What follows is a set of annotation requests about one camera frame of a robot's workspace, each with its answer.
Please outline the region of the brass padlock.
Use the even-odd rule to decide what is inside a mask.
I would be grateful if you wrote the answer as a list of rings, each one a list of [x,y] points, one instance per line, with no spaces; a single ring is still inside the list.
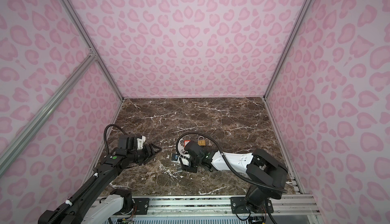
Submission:
[[[198,145],[201,146],[201,147],[205,147],[206,146],[206,139],[204,136],[200,136],[198,138]]]

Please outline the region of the red padlock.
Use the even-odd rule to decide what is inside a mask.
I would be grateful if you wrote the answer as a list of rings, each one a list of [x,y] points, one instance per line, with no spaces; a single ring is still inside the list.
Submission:
[[[190,136],[189,135],[187,135],[187,136],[185,136],[184,137],[184,146],[187,146],[187,144],[189,143],[191,141],[191,139],[190,139]]]

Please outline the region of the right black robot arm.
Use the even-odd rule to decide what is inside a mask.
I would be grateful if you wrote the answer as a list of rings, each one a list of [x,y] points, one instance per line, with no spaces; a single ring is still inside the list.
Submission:
[[[186,140],[183,146],[176,146],[176,156],[172,159],[188,172],[196,173],[199,167],[209,172],[231,171],[250,184],[245,204],[253,212],[268,206],[268,199],[280,200],[286,193],[287,167],[262,149],[233,154],[207,150],[195,141]]]

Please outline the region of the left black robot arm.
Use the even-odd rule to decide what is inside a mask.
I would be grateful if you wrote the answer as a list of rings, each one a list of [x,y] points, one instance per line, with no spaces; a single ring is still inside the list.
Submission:
[[[130,165],[145,165],[162,148],[155,144],[144,145],[144,137],[123,135],[112,154],[105,156],[96,172],[56,210],[45,211],[39,224],[81,224],[95,200],[103,190]]]

